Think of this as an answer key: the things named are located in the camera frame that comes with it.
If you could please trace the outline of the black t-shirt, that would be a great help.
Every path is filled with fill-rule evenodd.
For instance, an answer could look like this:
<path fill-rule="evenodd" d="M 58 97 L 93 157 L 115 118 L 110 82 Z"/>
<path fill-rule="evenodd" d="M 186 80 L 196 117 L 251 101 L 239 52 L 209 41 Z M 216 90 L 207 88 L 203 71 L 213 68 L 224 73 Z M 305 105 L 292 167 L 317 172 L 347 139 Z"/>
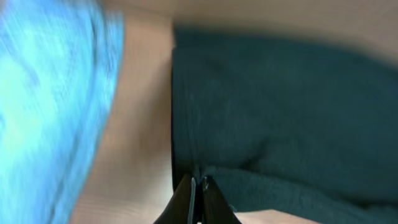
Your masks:
<path fill-rule="evenodd" d="M 338 46 L 175 26 L 173 184 L 237 212 L 397 222 L 397 67 Z"/>

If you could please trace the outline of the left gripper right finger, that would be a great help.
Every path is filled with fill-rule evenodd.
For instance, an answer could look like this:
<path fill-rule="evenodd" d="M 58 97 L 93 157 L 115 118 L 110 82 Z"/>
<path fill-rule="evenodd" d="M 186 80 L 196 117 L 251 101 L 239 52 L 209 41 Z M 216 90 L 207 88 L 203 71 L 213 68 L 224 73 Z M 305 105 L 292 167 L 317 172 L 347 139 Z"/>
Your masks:
<path fill-rule="evenodd" d="M 202 181 L 204 224 L 241 224 L 213 178 Z"/>

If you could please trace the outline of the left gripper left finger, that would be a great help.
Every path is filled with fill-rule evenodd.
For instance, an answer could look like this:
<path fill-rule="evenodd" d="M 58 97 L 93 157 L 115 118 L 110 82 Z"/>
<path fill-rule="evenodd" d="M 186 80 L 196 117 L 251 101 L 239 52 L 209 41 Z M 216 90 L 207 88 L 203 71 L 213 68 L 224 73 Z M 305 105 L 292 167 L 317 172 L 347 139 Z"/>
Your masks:
<path fill-rule="evenodd" d="M 191 175 L 184 175 L 166 208 L 154 224 L 192 224 L 195 194 L 195 179 Z"/>

